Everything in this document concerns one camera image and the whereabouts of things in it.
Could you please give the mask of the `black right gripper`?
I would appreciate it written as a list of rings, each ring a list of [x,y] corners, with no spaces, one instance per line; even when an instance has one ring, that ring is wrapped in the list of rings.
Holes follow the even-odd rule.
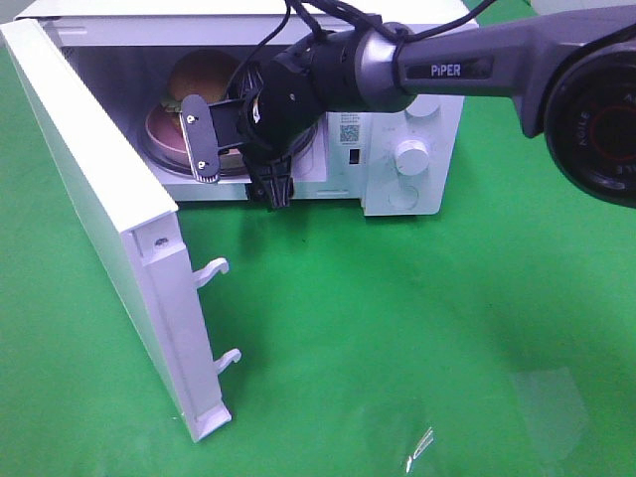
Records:
[[[246,197],[269,209],[287,208],[294,194],[291,144],[325,111],[311,59],[250,61],[238,76],[237,92],[243,100],[237,123],[243,144],[238,150],[250,178]]]

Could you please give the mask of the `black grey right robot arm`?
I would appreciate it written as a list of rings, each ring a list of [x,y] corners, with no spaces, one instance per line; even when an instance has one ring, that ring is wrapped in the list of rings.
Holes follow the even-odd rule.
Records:
[[[256,193],[289,203],[291,143],[326,112],[398,112],[420,94],[498,96],[542,135],[561,172],[608,203],[635,204],[635,9],[570,10],[486,28],[418,34],[341,2],[351,23],[314,28],[264,67],[239,116]]]

